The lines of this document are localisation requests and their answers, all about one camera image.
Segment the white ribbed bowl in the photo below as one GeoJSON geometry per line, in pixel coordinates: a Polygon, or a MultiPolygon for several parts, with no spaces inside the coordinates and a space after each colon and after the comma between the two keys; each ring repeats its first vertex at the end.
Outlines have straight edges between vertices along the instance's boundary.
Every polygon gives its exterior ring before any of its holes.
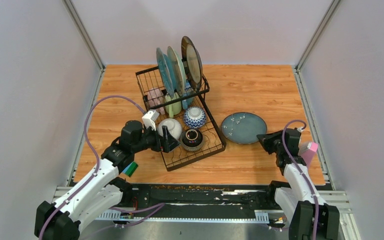
{"type": "Polygon", "coordinates": [[[166,126],[169,133],[176,139],[179,140],[183,132],[183,128],[180,122],[174,118],[166,118],[162,120],[158,127],[157,132],[160,136],[163,136],[163,127],[166,126]]]}

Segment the black wire dish rack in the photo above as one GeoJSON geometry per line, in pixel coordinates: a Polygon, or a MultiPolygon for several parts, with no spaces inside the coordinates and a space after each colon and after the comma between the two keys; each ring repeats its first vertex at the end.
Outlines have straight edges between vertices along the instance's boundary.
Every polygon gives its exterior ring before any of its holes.
{"type": "Polygon", "coordinates": [[[177,148],[161,154],[167,171],[225,150],[226,141],[221,139],[221,130],[205,102],[210,90],[205,77],[200,90],[191,91],[186,97],[177,93],[170,97],[157,66],[136,72],[136,78],[146,109],[159,112],[155,120],[158,135],[169,133],[179,142],[177,148]]]}

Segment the dark brown speckled bowl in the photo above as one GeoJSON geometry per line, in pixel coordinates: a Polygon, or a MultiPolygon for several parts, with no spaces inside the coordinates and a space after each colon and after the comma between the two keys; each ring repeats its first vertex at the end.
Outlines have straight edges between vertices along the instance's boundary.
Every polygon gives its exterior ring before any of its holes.
{"type": "Polygon", "coordinates": [[[199,129],[189,128],[181,133],[180,143],[186,151],[195,152],[204,146],[205,140],[199,129]]]}

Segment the light green mug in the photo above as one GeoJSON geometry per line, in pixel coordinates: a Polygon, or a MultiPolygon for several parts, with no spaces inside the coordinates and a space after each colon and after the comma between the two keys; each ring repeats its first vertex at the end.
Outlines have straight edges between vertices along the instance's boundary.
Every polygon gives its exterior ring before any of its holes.
{"type": "MultiPolygon", "coordinates": [[[[166,94],[164,96],[165,103],[177,100],[179,98],[180,96],[177,92],[174,93],[173,97],[171,97],[169,94],[166,94]]],[[[172,104],[168,104],[165,106],[165,111],[167,112],[169,118],[174,118],[175,115],[179,114],[182,111],[182,109],[183,107],[181,101],[176,101],[172,104]]]]}

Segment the grey blue blossom plate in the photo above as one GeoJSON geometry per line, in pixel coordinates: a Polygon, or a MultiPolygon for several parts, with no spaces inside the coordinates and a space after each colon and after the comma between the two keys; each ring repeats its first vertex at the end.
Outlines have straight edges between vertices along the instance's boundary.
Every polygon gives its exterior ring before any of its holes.
{"type": "Polygon", "coordinates": [[[221,132],[233,143],[249,145],[258,142],[257,135],[265,135],[268,127],[258,115],[250,112],[229,114],[221,123],[221,132]]]}

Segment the white black bowl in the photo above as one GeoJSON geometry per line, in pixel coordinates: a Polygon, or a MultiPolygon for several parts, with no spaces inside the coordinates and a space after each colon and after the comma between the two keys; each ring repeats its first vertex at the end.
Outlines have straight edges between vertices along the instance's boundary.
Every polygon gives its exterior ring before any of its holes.
{"type": "Polygon", "coordinates": [[[191,129],[199,129],[205,125],[207,116],[205,111],[198,106],[189,107],[183,114],[183,123],[191,129]]]}

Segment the pink ceramic mug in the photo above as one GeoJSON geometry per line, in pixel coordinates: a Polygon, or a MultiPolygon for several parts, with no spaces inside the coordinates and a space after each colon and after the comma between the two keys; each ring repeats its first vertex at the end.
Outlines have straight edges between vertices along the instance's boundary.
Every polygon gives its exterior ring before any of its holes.
{"type": "Polygon", "coordinates": [[[159,88],[150,89],[148,92],[147,98],[148,98],[148,105],[150,107],[155,107],[165,103],[164,94],[159,88]]]}

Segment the dark teal scalloped plate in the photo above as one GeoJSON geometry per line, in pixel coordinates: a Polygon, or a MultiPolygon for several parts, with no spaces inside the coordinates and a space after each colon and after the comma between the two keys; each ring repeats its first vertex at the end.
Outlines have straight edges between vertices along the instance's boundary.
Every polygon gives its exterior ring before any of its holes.
{"type": "Polygon", "coordinates": [[[163,53],[160,47],[156,48],[156,60],[162,83],[167,94],[173,98],[175,96],[175,77],[168,56],[163,53]]]}

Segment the light blue scalloped plate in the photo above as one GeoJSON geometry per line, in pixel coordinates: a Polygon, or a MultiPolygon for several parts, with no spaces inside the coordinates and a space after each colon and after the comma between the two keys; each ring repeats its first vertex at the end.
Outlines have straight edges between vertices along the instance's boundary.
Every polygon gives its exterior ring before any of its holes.
{"type": "Polygon", "coordinates": [[[171,46],[167,47],[167,56],[170,60],[175,75],[176,90],[180,97],[184,97],[186,95],[185,84],[187,78],[182,59],[171,46]]]}

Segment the black rimmed white plate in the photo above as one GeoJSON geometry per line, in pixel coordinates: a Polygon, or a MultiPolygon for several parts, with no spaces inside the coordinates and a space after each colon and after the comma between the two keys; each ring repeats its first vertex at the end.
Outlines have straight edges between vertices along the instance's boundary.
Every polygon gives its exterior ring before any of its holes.
{"type": "Polygon", "coordinates": [[[188,36],[181,39],[181,56],[191,88],[199,92],[202,86],[203,65],[198,50],[188,36]]]}

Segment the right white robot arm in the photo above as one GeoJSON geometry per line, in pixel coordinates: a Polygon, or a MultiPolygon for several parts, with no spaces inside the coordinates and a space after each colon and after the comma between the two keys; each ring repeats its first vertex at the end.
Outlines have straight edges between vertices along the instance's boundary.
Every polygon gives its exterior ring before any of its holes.
{"type": "Polygon", "coordinates": [[[336,240],[339,236],[340,212],[324,200],[308,174],[311,158],[305,157],[308,143],[301,141],[297,128],[257,135],[268,154],[276,155],[276,166],[286,181],[273,180],[265,195],[272,209],[283,210],[289,221],[290,240],[336,240]]]}

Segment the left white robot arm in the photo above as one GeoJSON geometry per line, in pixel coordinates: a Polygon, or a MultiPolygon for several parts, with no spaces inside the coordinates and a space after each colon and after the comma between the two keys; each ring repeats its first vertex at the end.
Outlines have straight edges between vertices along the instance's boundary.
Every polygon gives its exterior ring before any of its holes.
{"type": "Polygon", "coordinates": [[[34,235],[40,240],[79,239],[104,211],[117,204],[126,207],[132,203],[132,185],[119,175],[136,170],[136,153],[148,149],[169,153],[179,145],[166,127],[159,134],[140,121],[128,121],[84,178],[54,202],[44,201],[38,206],[34,235]]]}

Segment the pink box with mirror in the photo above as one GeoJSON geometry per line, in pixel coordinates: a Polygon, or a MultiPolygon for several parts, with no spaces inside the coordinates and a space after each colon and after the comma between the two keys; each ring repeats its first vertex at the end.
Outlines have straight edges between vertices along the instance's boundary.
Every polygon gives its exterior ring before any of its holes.
{"type": "Polygon", "coordinates": [[[299,146],[298,155],[303,158],[307,168],[310,167],[313,158],[317,155],[319,145],[313,141],[307,141],[299,146]]]}

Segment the blue green striped sponge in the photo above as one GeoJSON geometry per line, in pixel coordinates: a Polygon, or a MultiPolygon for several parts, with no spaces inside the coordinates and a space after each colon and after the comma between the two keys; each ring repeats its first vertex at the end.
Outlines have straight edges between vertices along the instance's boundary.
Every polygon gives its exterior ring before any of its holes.
{"type": "Polygon", "coordinates": [[[138,164],[135,161],[133,161],[122,171],[122,173],[128,177],[131,177],[137,168],[138,168],[138,164]]]}

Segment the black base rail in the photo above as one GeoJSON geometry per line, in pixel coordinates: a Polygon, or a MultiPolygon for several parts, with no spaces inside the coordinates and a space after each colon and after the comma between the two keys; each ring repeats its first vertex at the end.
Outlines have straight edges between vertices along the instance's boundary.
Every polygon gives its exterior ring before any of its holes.
{"type": "Polygon", "coordinates": [[[284,218],[284,212],[269,203],[266,185],[167,185],[134,184],[126,210],[164,203],[150,222],[265,224],[284,218]]]}

